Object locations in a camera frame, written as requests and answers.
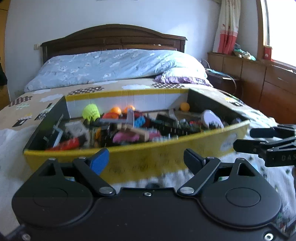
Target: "red and white curtain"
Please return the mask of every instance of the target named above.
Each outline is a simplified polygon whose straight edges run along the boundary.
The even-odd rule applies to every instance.
[[[231,54],[239,30],[240,0],[222,0],[214,53]]]

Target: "screw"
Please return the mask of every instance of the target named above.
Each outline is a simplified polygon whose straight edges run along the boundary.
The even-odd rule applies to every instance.
[[[146,196],[146,197],[150,197],[151,195],[152,195],[151,192],[144,192],[144,196]]]
[[[22,240],[24,240],[24,241],[30,241],[31,240],[31,236],[29,234],[23,234],[22,235]]]
[[[99,189],[99,192],[102,194],[111,194],[113,193],[113,188],[111,187],[102,187]]]
[[[180,192],[183,194],[192,194],[194,193],[194,189],[192,187],[182,187],[180,188]]]
[[[266,240],[266,241],[272,241],[273,238],[274,238],[274,236],[271,233],[268,233],[264,236],[264,240]]]

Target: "red box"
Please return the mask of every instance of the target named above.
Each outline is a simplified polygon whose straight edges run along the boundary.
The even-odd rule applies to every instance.
[[[264,59],[271,60],[272,47],[264,46]]]

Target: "headboard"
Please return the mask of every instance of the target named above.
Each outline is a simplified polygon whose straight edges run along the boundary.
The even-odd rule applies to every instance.
[[[64,38],[44,42],[43,62],[58,55],[72,55],[112,49],[167,49],[184,52],[181,36],[133,25],[106,24],[86,28]]]

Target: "light switch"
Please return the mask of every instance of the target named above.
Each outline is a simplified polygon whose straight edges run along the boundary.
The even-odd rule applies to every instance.
[[[34,50],[38,50],[40,48],[40,44],[34,44]]]

